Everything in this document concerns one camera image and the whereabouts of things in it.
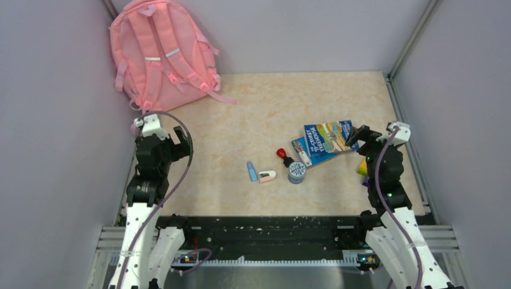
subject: small pink object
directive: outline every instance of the small pink object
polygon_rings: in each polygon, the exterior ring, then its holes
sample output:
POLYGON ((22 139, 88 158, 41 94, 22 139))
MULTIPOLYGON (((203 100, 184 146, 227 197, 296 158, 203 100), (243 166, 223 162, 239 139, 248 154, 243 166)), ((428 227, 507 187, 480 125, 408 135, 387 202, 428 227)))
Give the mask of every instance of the small pink object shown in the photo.
POLYGON ((140 136, 140 129, 134 123, 132 123, 130 126, 130 133, 132 136, 138 137, 140 136))
POLYGON ((267 170, 265 172, 259 172, 259 183, 269 182, 273 181, 275 177, 277 176, 277 173, 275 173, 274 170, 267 170))

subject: book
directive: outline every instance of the book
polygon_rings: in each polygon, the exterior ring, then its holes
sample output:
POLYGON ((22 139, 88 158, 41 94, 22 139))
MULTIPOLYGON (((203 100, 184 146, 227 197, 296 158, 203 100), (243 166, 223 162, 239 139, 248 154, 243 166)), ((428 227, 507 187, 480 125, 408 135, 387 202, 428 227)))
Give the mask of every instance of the book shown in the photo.
POLYGON ((301 160, 301 162, 303 164, 305 164, 306 167, 313 167, 317 164, 321 164, 324 161, 327 161, 327 160, 339 155, 339 154, 327 154, 327 155, 322 155, 319 157, 310 157, 307 154, 307 151, 305 149, 306 141, 305 141, 304 137, 297 138, 296 140, 291 141, 291 145, 295 149, 296 154, 298 155, 298 158, 301 160))
POLYGON ((350 135, 351 120, 304 125, 307 152, 310 157, 339 154, 359 149, 359 144, 346 145, 350 135))

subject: pink backpack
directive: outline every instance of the pink backpack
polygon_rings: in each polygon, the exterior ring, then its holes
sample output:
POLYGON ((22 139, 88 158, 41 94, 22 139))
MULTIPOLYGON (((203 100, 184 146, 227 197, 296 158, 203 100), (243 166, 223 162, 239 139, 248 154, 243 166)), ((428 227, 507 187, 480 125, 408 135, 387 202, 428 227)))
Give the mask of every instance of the pink backpack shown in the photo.
POLYGON ((216 93, 219 51, 180 4, 134 0, 112 23, 110 39, 115 89, 128 93, 133 109, 167 111, 206 95, 236 103, 216 93))

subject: backpack shoulder strap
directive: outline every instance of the backpack shoulder strap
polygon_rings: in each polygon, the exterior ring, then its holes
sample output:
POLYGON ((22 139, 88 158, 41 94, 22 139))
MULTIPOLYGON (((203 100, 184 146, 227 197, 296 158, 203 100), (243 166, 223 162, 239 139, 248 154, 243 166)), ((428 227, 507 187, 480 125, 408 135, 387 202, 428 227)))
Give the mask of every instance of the backpack shoulder strap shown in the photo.
POLYGON ((155 8, 154 4, 149 4, 127 14, 142 51, 146 69, 145 91, 142 95, 142 103, 140 103, 142 111, 151 110, 158 95, 160 95, 161 89, 162 65, 158 48, 154 43, 151 26, 148 22, 148 17, 155 12, 155 8))
POLYGON ((158 32, 158 36, 161 41, 165 56, 169 60, 172 67, 176 70, 180 77, 185 79, 195 88, 202 90, 213 98, 227 102, 229 104, 235 104, 235 99, 225 98, 213 90, 213 87, 209 86, 190 66, 190 64, 184 59, 183 54, 179 49, 178 42, 175 38, 174 29, 172 27, 172 21, 167 9, 167 3, 158 3, 156 5, 156 11, 152 14, 154 24, 158 32))

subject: blue marker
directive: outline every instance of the blue marker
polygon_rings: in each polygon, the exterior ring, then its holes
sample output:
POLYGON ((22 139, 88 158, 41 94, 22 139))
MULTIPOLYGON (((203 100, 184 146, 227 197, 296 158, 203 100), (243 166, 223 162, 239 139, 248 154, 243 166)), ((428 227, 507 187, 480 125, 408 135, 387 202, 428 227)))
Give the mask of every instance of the blue marker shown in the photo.
POLYGON ((250 180, 252 182, 256 182, 257 181, 257 173, 256 173, 256 169, 254 169, 254 165, 252 164, 251 161, 246 162, 246 168, 248 169, 248 174, 250 176, 250 180))

